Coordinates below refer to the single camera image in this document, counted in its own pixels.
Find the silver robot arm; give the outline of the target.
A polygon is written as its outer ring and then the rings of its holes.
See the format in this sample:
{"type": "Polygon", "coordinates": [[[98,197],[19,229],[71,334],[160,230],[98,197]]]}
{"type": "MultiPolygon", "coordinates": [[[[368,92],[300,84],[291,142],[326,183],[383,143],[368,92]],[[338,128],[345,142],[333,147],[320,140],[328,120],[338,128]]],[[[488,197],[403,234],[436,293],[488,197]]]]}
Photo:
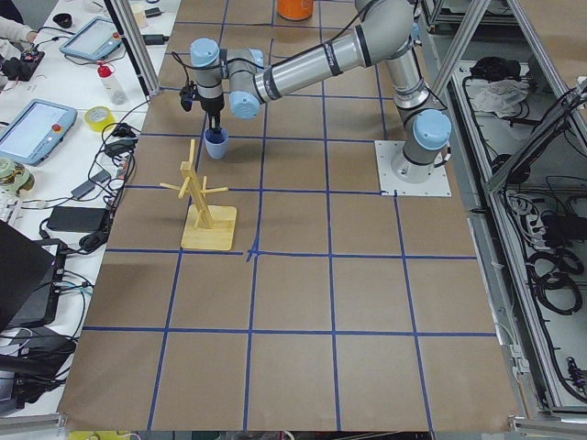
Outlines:
{"type": "Polygon", "coordinates": [[[395,91],[406,141],[395,153],[392,171],[408,183],[427,181],[441,167],[439,152],[452,130],[449,118],[433,104],[415,55],[412,32],[417,3],[406,0],[358,1],[358,25],[273,65],[264,65],[258,49],[222,49],[210,38],[190,46],[186,83],[180,91],[184,111],[197,102],[208,116],[214,140],[223,137],[221,112],[228,107],[240,119],[257,116],[260,106],[357,67],[380,62],[395,91]]]}

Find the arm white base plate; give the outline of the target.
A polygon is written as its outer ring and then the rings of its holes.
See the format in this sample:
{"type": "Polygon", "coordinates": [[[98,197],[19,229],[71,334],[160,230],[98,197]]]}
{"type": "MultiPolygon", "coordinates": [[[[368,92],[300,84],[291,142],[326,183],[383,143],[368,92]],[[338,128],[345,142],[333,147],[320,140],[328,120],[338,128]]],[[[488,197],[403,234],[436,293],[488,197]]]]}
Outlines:
{"type": "Polygon", "coordinates": [[[386,196],[450,197],[451,190],[445,166],[437,154],[429,165],[415,165],[404,156],[404,142],[375,140],[375,157],[380,193],[386,196]]]}

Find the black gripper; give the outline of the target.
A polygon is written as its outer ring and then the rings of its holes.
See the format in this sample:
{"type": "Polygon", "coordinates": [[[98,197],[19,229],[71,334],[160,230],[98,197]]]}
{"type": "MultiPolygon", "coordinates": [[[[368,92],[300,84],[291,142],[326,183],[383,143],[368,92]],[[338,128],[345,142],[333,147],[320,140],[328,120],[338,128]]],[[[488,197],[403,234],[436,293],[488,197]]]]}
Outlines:
{"type": "Polygon", "coordinates": [[[225,107],[224,95],[221,93],[212,98],[200,95],[198,101],[202,109],[208,114],[208,131],[212,136],[218,137],[221,134],[220,115],[225,107]]]}

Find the person hand in sleeve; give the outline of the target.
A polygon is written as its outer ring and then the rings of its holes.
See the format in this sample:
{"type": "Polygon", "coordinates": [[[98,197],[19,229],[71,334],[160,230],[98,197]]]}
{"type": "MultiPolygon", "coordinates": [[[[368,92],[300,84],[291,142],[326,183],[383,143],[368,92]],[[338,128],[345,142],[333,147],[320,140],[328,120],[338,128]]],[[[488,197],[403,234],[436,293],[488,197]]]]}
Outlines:
{"type": "Polygon", "coordinates": [[[38,35],[37,30],[3,16],[0,16],[0,28],[1,38],[10,41],[32,43],[38,35]]]}

